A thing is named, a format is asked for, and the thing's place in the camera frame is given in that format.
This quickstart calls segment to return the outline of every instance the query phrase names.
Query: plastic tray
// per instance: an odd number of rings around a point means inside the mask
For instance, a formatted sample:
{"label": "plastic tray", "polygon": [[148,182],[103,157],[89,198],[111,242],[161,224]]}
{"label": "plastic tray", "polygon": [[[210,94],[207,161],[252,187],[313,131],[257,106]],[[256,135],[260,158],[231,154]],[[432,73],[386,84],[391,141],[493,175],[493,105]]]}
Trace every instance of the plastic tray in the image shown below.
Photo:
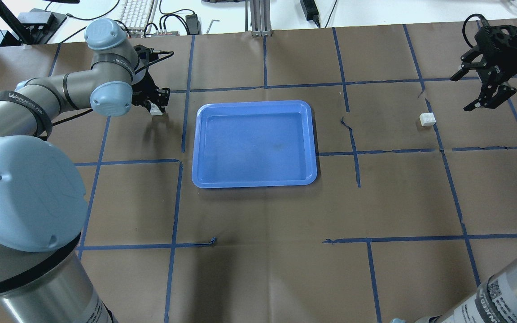
{"label": "plastic tray", "polygon": [[308,185],[316,179],[310,106],[301,100],[207,104],[197,113],[199,188]]}

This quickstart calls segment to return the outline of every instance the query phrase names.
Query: small white cube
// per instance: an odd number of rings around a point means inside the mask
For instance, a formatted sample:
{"label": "small white cube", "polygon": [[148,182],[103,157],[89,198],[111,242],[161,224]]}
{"label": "small white cube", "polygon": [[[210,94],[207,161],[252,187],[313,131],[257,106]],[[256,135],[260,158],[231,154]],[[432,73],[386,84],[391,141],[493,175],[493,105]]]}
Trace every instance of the small white cube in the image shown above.
{"label": "small white cube", "polygon": [[423,127],[433,126],[436,124],[436,118],[434,113],[422,113],[420,115],[420,123]]}

